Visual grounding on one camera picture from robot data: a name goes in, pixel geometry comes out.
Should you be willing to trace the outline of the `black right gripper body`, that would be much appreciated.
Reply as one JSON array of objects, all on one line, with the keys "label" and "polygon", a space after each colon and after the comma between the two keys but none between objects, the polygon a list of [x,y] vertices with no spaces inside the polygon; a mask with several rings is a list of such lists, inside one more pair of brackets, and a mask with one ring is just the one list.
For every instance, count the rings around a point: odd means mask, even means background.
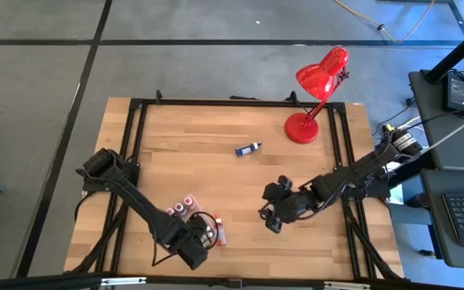
[{"label": "black right gripper body", "polygon": [[290,197],[292,196],[292,182],[286,176],[279,176],[277,184],[277,198],[273,201],[267,201],[272,205],[273,218],[267,220],[267,228],[278,234],[284,223],[289,223],[295,217],[295,206],[291,205]]}]

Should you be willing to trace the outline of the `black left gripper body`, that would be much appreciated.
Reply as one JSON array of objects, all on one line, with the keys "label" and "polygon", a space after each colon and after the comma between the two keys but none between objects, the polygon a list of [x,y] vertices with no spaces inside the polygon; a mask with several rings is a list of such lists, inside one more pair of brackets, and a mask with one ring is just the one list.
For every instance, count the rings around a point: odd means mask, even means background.
[{"label": "black left gripper body", "polygon": [[187,222],[182,222],[175,241],[176,253],[190,267],[197,269],[207,260],[208,249],[201,241],[206,233],[207,223],[199,215],[194,215]]}]

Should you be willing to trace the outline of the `large orange-banded coloring bottle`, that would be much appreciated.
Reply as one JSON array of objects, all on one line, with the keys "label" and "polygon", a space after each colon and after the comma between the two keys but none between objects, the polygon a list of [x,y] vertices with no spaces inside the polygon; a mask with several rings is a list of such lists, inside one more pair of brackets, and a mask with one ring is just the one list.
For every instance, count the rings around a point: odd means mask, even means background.
[{"label": "large orange-banded coloring bottle", "polygon": [[225,233],[225,228],[223,226],[222,220],[219,217],[219,215],[216,213],[214,214],[214,218],[217,223],[217,244],[219,246],[225,246],[226,245],[226,233]]}]

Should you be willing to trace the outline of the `large blue food coloring bottle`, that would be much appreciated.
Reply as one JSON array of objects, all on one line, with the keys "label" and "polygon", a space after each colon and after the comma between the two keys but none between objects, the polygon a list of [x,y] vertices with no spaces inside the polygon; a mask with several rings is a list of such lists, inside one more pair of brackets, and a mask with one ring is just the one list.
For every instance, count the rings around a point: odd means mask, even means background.
[{"label": "large blue food coloring bottle", "polygon": [[244,155],[249,155],[254,151],[257,151],[262,145],[262,143],[249,143],[240,148],[236,148],[234,152],[237,157],[241,157]]}]

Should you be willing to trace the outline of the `clear plastic storage bin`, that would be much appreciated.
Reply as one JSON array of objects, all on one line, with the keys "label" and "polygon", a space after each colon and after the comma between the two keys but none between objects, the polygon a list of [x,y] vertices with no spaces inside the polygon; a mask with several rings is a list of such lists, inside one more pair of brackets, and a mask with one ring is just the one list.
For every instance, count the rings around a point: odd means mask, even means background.
[{"label": "clear plastic storage bin", "polygon": [[[194,203],[195,203],[195,206],[193,208],[188,208],[184,205],[184,199],[187,197],[187,196],[190,196],[193,200],[194,200]],[[200,203],[198,202],[198,200],[194,197],[194,195],[192,194],[189,194],[185,196],[184,198],[182,199],[179,199],[178,201],[176,201],[173,205],[171,205],[170,207],[168,208],[173,208],[175,210],[175,204],[176,203],[182,203],[185,208],[187,209],[187,213],[184,215],[184,216],[180,216],[179,214],[175,213],[173,215],[173,217],[179,217],[183,222],[187,222],[188,219],[194,215],[199,215],[201,216],[202,218],[205,219],[206,223],[207,223],[207,226],[210,226],[211,230],[212,230],[212,233],[213,233],[213,243],[209,243],[209,241],[207,240],[206,236],[204,235],[202,238],[201,238],[201,241],[204,243],[204,245],[207,247],[207,249],[211,249],[212,247],[216,246],[217,243],[218,243],[218,233],[217,233],[217,223],[216,223],[216,220],[215,218],[210,214],[210,213],[207,213],[205,212]]]}]

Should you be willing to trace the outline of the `black rig crossbeam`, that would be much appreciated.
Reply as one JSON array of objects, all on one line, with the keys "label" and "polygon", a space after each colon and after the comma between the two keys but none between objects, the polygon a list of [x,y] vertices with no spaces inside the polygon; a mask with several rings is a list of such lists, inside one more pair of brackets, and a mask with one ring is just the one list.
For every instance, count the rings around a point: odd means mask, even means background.
[{"label": "black rig crossbeam", "polygon": [[83,290],[86,288],[100,288],[103,278],[114,277],[146,277],[145,284],[181,284],[222,286],[234,290],[243,290],[246,287],[287,287],[287,288],[311,288],[312,290],[324,290],[325,281],[351,282],[369,284],[371,290],[464,290],[460,287],[450,287],[435,284],[415,283],[406,279],[382,280],[376,278],[356,278],[353,280],[287,280],[287,279],[252,279],[252,278],[205,278],[205,277],[179,277],[179,276],[115,276],[109,272],[76,273],[68,272],[62,275],[46,275],[25,278],[11,278],[0,280],[0,290]]}]

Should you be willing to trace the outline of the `red desk lamp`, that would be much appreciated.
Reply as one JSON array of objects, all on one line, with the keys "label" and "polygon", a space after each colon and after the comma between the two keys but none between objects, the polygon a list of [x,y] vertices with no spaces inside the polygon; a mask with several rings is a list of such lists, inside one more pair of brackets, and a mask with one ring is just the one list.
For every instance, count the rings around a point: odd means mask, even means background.
[{"label": "red desk lamp", "polygon": [[340,84],[349,77],[347,70],[350,53],[341,46],[332,48],[317,64],[309,64],[296,73],[296,80],[304,91],[315,97],[319,104],[309,112],[290,115],[284,131],[295,143],[311,143],[319,134],[315,120],[326,102]]}]

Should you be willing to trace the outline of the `gray side desk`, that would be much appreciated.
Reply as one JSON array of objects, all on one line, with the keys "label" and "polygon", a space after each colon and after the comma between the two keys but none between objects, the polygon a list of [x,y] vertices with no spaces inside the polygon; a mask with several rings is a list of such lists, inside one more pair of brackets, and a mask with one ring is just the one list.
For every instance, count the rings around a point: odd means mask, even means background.
[{"label": "gray side desk", "polygon": [[446,193],[464,193],[464,172],[423,170],[420,178],[429,202],[434,250],[448,266],[464,268],[464,247],[456,240],[442,199]]},{"label": "gray side desk", "polygon": [[435,166],[464,171],[464,119],[442,110],[443,85],[428,83],[419,71],[408,77]]}]

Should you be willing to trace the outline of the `black power adapter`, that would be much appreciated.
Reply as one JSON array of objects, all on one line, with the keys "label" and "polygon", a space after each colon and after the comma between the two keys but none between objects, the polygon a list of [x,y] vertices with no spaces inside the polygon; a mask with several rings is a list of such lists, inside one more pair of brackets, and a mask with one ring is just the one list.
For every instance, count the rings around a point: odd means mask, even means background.
[{"label": "black power adapter", "polygon": [[459,73],[449,72],[444,76],[442,109],[464,117],[464,79]]}]

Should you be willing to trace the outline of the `black metal pole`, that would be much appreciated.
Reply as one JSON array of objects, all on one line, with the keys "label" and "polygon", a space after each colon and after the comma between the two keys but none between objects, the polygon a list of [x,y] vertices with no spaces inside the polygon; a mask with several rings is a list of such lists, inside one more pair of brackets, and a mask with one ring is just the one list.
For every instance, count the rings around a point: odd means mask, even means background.
[{"label": "black metal pole", "polygon": [[464,59],[464,40],[442,61],[440,61],[433,69],[428,71],[424,79],[429,82],[437,82],[452,69],[456,64]]}]

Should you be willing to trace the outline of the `silver metal bracket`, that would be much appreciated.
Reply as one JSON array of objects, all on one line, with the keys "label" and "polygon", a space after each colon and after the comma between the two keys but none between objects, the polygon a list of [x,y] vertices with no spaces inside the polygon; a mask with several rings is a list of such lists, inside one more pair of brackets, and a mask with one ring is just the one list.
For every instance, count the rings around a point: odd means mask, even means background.
[{"label": "silver metal bracket", "polygon": [[146,277],[114,277],[114,278],[103,278],[100,285],[103,287],[113,287],[120,285],[131,285],[131,284],[145,284],[147,282]]},{"label": "silver metal bracket", "polygon": [[371,290],[369,284],[358,284],[351,282],[340,282],[340,281],[325,281],[323,289],[335,289],[335,290]]}]

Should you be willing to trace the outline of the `black metal table frame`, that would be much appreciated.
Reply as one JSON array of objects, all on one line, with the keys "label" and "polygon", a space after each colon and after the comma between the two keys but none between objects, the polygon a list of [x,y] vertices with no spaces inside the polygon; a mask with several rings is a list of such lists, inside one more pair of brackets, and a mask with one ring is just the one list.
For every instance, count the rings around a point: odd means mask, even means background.
[{"label": "black metal table frame", "polygon": [[[226,245],[214,247],[199,268],[155,249],[147,224],[129,212],[118,273],[121,275],[290,280],[349,280],[350,250],[342,205],[336,202],[309,219],[286,225],[276,234],[259,216],[265,186],[281,175],[295,186],[331,172],[348,161],[343,137],[332,138],[329,115],[319,113],[320,132],[310,144],[284,133],[288,103],[170,99],[153,102],[145,114],[130,113],[130,100],[106,104],[97,148],[118,150],[126,124],[142,129],[138,149],[139,190],[166,209],[192,194],[201,207],[218,214]],[[237,157],[235,149],[263,145]]]}]

